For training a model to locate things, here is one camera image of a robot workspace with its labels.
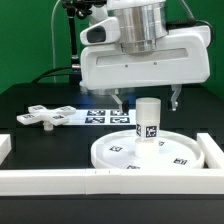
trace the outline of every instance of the black surface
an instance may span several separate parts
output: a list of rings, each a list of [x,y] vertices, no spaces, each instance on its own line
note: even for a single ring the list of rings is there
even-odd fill
[[[162,100],[161,129],[196,138],[208,132],[224,146],[224,102],[203,87],[187,86],[176,112],[167,102],[170,87],[136,89],[123,94],[135,107],[139,97]],[[1,169],[88,168],[92,143],[105,134],[134,126],[61,126],[43,131],[42,123],[23,126],[16,115],[27,107],[117,108],[111,97],[89,96],[71,85],[21,84],[0,95],[0,133],[9,133],[13,149]],[[0,223],[223,223],[223,195],[82,195],[0,197]]]

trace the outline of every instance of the white plastic frame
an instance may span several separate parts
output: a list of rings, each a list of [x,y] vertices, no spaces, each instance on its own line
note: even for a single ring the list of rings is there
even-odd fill
[[[0,196],[224,194],[224,154],[222,150],[208,134],[198,134],[197,142],[206,154],[208,169],[0,171]]]

